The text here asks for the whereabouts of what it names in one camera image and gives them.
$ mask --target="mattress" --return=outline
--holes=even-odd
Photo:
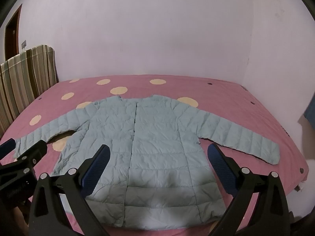
[[[226,156],[232,157],[240,167],[246,166],[256,174],[268,175],[271,171],[276,171],[286,194],[301,181],[306,180],[308,174],[306,160],[280,123],[244,87],[215,79],[170,75],[122,75],[60,82],[44,92],[20,114],[0,143],[11,137],[22,137],[68,111],[84,107],[92,101],[113,95],[120,95],[123,98],[146,98],[153,94],[178,99],[212,112],[279,144],[280,162],[277,165],[270,165],[251,155],[229,148],[221,147],[221,150]],[[211,142],[205,139],[201,139],[200,142],[206,152]],[[48,145],[47,154],[35,167],[37,177],[43,172],[52,172],[62,150],[57,146],[58,143],[55,143],[54,147],[53,144]],[[12,161],[13,153],[10,153],[1,160],[1,163]],[[225,193],[218,179],[217,182],[224,202],[228,206],[232,196]],[[240,228],[247,225],[256,199],[257,194],[253,196]],[[70,214],[68,217],[73,228],[80,232],[75,218]],[[127,231],[128,234],[135,236],[144,234],[184,236],[207,235],[210,227],[211,225],[204,225],[188,229],[148,232],[109,227],[106,229],[112,236]]]

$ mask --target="wall outlet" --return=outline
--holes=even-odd
[[[22,49],[24,49],[25,47],[26,47],[26,40],[22,42]]]

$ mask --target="silver screw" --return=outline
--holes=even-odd
[[[41,179],[45,179],[47,177],[47,173],[42,173],[41,175],[40,175],[40,178]]]
[[[74,173],[76,173],[76,171],[77,171],[77,169],[75,169],[75,168],[69,169],[68,174],[73,175]]]
[[[278,176],[279,176],[278,173],[275,172],[275,171],[271,172],[271,175],[272,175],[273,177],[278,177]]]
[[[244,174],[249,174],[250,170],[249,170],[249,168],[244,167],[244,168],[242,168],[242,172]]]

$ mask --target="jacket sleeve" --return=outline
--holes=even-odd
[[[84,123],[89,121],[99,108],[99,101],[91,103],[82,109],[74,109],[57,119],[43,125],[30,134],[16,139],[16,148],[14,157],[19,157],[27,149],[37,143],[39,140],[48,142],[54,136],[67,131],[77,131]]]
[[[192,131],[199,138],[209,139],[256,156],[272,165],[280,160],[279,145],[249,129],[210,112],[199,110],[177,100],[172,102],[178,128]]]

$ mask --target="doorway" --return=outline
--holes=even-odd
[[[19,54],[19,17],[22,5],[17,9],[5,28],[4,54],[5,60]]]

